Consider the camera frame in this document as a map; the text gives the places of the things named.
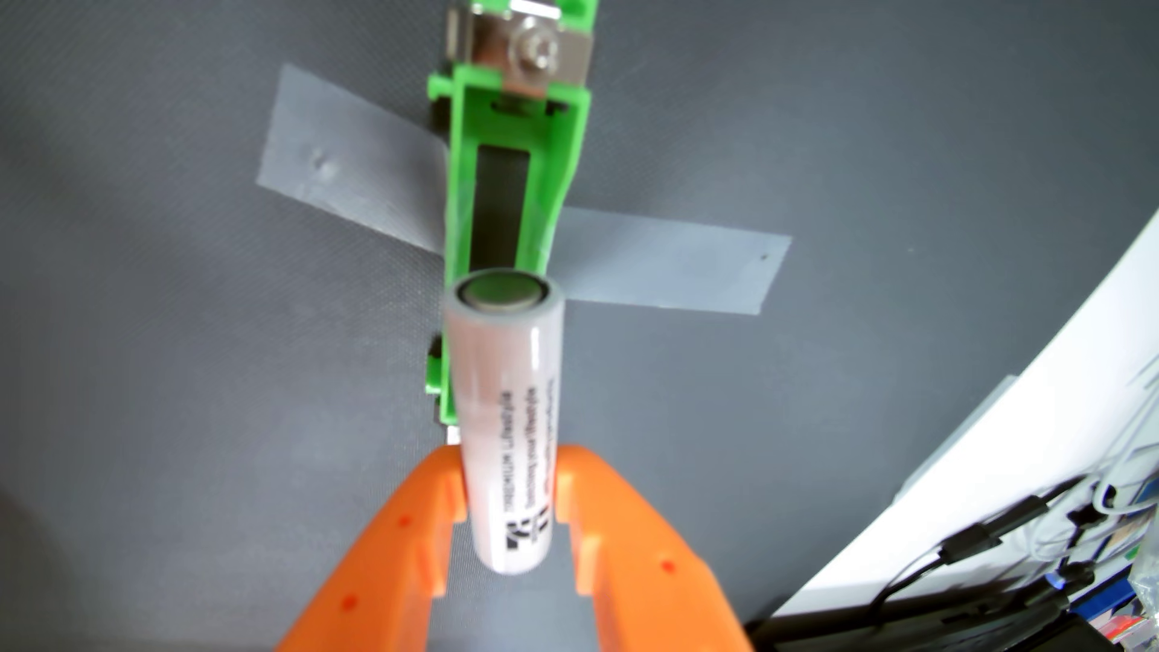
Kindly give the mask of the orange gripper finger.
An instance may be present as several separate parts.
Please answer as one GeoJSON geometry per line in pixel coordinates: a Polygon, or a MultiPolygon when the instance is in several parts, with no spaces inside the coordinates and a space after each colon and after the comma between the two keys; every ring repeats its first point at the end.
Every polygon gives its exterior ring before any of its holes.
{"type": "Polygon", "coordinates": [[[708,564],[602,456],[557,449],[555,498],[602,651],[752,651],[708,564]]]}
{"type": "Polygon", "coordinates": [[[423,651],[467,517],[460,450],[430,452],[369,521],[276,651],[423,651]]]}

